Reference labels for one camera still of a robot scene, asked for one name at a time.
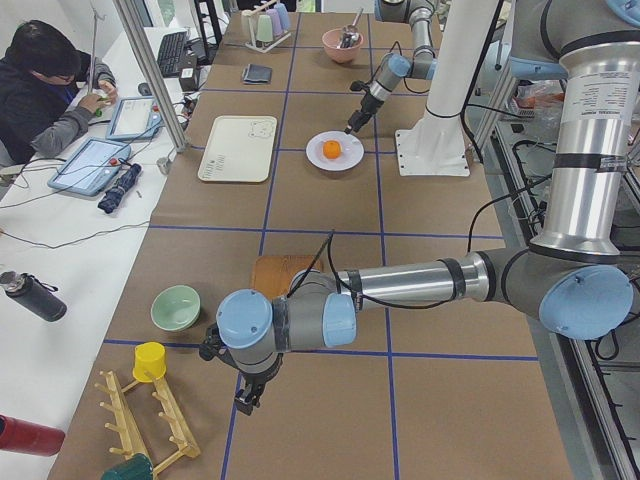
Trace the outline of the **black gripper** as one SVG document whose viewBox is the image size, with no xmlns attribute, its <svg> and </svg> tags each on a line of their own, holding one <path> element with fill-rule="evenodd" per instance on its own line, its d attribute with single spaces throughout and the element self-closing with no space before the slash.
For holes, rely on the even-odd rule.
<svg viewBox="0 0 640 480">
<path fill-rule="evenodd" d="M 274 353 L 267 358 L 266 365 L 256 372 L 241 370 L 244 386 L 234 396 L 234 404 L 238 411 L 250 411 L 251 404 L 254 408 L 260 407 L 266 385 L 277 376 L 282 363 L 283 354 Z"/>
<path fill-rule="evenodd" d="M 366 93 L 360 103 L 360 108 L 350 116 L 348 126 L 344 129 L 344 133 L 350 134 L 351 131 L 358 132 L 376 115 L 383 105 L 383 100 L 379 100 L 371 93 Z"/>
</svg>

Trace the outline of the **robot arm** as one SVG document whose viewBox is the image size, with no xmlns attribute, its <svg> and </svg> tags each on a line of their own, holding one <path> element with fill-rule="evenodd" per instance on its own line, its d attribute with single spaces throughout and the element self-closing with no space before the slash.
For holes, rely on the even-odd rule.
<svg viewBox="0 0 640 480">
<path fill-rule="evenodd" d="M 366 125 L 400 82 L 407 79 L 432 80 L 437 60 L 432 39 L 432 21 L 438 1 L 376 1 L 374 13 L 378 21 L 405 24 L 412 36 L 412 49 L 402 51 L 400 43 L 382 57 L 368 81 L 354 81 L 350 90 L 362 91 L 360 106 L 347 120 L 345 134 L 356 134 Z"/>
<path fill-rule="evenodd" d="M 228 295 L 200 354 L 241 373 L 239 411 L 258 406 L 286 352 L 351 343 L 357 314 L 374 305 L 500 302 L 576 340 L 599 338 L 624 321 L 633 290 L 610 231 L 639 87 L 639 5 L 520 1 L 511 59 L 567 76 L 541 232 L 522 250 L 326 274 L 309 269 L 272 300 L 252 289 Z"/>
</svg>

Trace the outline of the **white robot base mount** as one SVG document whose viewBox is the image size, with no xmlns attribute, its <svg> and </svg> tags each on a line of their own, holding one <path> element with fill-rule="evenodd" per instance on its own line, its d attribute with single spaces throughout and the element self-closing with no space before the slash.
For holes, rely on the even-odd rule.
<svg viewBox="0 0 640 480">
<path fill-rule="evenodd" d="M 498 0 L 451 4 L 424 115 L 412 129 L 396 132 L 402 176 L 470 174 L 461 114 L 485 40 L 500 10 Z"/>
</svg>

